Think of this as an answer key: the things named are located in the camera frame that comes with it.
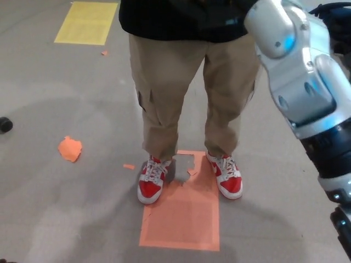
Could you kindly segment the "robot's black right hand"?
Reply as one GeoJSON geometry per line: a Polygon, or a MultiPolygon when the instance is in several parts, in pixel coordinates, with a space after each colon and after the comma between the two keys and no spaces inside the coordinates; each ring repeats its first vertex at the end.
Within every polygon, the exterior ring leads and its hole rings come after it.
{"type": "Polygon", "coordinates": [[[199,1],[204,12],[204,21],[199,28],[234,29],[236,33],[246,33],[244,19],[254,1],[199,1]]]}

